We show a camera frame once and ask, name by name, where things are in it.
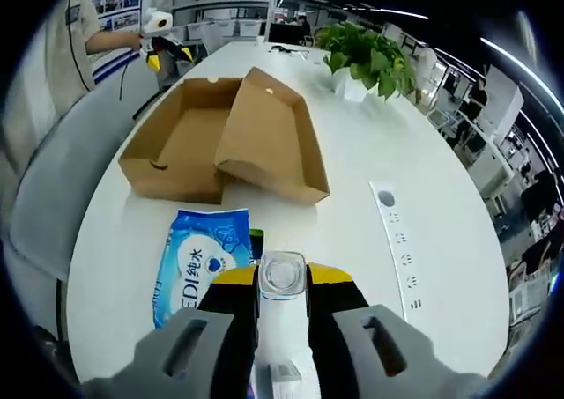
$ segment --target white pot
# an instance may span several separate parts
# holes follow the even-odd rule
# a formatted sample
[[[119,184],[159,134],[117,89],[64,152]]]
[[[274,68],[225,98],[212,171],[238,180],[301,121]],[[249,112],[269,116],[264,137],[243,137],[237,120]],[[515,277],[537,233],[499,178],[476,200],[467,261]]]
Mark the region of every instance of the white pot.
[[[337,70],[332,76],[333,92],[348,101],[362,102],[368,89],[360,81],[353,79],[348,67]]]

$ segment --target green leaves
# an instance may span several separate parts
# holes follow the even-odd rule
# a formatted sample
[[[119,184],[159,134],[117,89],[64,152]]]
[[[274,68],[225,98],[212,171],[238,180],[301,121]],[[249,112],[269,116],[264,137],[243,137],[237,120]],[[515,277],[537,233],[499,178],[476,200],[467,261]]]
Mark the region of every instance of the green leaves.
[[[378,95],[389,98],[394,91],[408,94],[415,89],[415,72],[409,57],[396,42],[351,22],[326,26],[315,33],[320,48],[331,54],[323,59],[335,73],[349,67],[353,79],[367,89],[378,84]]]
[[[337,70],[345,67],[347,58],[343,53],[333,53],[329,59],[329,67],[331,73],[335,73]]]

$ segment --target cardboard box lid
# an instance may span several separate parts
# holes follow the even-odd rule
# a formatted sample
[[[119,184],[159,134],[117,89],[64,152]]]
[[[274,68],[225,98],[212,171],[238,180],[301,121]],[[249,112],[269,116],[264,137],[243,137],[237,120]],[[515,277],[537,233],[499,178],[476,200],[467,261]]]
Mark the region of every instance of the cardboard box lid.
[[[141,196],[221,203],[216,147],[241,79],[187,79],[152,112],[119,164]]]
[[[305,100],[258,68],[241,83],[215,164],[301,203],[317,203],[330,194]]]

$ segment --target power strip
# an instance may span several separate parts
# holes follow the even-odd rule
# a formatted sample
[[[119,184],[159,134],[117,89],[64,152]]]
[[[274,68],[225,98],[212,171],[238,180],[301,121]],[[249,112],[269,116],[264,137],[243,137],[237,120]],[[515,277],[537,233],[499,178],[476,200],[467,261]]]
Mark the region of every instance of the power strip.
[[[378,205],[380,217],[386,229],[390,252],[396,268],[399,294],[402,301],[404,320],[420,322],[425,308],[418,272],[415,242],[407,228],[394,189],[389,184],[370,182],[370,188]]]

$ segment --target table surface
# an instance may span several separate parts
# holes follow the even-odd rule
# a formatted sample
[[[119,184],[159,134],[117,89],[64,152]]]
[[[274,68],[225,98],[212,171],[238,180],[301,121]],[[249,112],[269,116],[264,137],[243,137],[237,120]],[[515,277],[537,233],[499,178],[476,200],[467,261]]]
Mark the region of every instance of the table surface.
[[[266,233],[265,249],[299,251],[308,261],[339,267],[370,305],[404,315],[369,182],[393,186],[401,203],[424,292],[412,323],[431,339],[435,356],[455,371],[484,375],[497,363],[507,342],[508,285],[494,227],[470,176],[407,99],[372,107],[337,98],[322,57],[319,50],[289,56],[254,42],[232,42],[185,76],[243,77],[257,66],[299,92],[331,190],[317,206],[300,206],[244,183],[229,185],[221,206],[141,198],[117,163],[122,149],[116,153],[89,204],[70,266],[67,324],[81,381],[126,366],[136,342],[153,329],[153,287],[180,208],[248,208],[251,226]]]

